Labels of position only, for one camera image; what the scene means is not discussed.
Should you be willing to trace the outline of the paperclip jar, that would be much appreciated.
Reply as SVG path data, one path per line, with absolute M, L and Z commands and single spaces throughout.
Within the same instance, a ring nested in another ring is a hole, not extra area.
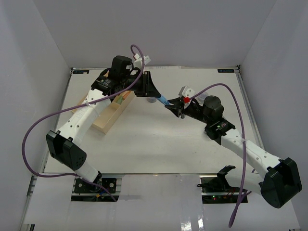
M 203 92 L 202 94 L 198 95 L 196 99 L 199 103 L 204 103 L 204 100 L 207 96 L 208 94 L 206 92 Z
M 147 101 L 148 101 L 149 103 L 155 103 L 155 102 L 157 101 L 157 99 L 156 99 L 156 98 L 153 98 L 153 97 L 148 97 L 148 98 L 147 98 Z

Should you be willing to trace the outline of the green correction tape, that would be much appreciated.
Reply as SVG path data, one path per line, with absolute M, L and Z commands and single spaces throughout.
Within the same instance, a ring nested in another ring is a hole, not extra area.
M 121 105 L 123 102 L 124 98 L 123 96 L 119 96 L 118 100 L 116 101 L 117 104 Z

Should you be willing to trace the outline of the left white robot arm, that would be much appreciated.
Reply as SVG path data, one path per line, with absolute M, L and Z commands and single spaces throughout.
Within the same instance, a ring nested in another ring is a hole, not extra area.
M 149 56 L 135 54 L 132 59 L 118 55 L 112 66 L 103 70 L 92 83 L 83 106 L 56 132 L 49 131 L 46 141 L 52 158 L 85 179 L 85 186 L 97 192 L 102 186 L 100 172 L 87 162 L 87 154 L 80 148 L 82 139 L 100 113 L 115 97 L 127 90 L 137 97 L 159 98 L 149 72 L 142 68 L 150 62 Z

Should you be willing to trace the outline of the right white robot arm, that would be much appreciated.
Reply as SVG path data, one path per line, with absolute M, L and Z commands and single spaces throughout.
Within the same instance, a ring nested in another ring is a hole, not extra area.
M 206 124 L 206 135 L 217 144 L 237 154 L 255 173 L 246 173 L 228 165 L 217 176 L 202 180 L 198 187 L 203 191 L 230 191 L 233 187 L 261 195 L 274 208 L 281 208 L 302 190 L 297 164 L 291 158 L 281 159 L 245 140 L 235 126 L 223 117 L 224 107 L 217 96 L 207 96 L 200 105 L 197 100 L 178 97 L 169 101 L 166 108 L 176 117 L 189 116 Z

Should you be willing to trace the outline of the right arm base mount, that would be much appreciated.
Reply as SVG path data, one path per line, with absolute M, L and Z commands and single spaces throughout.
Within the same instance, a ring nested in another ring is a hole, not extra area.
M 236 187 L 230 186 L 225 176 L 235 169 L 235 166 L 225 166 L 213 176 L 200 176 L 197 187 L 201 190 L 202 202 L 204 205 L 214 204 L 235 204 L 239 197 L 239 184 Z

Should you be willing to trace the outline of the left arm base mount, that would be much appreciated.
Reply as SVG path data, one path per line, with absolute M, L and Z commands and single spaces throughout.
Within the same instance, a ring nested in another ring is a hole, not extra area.
M 100 178 L 96 184 L 76 178 L 71 195 L 72 202 L 117 202 L 120 190 L 117 178 Z

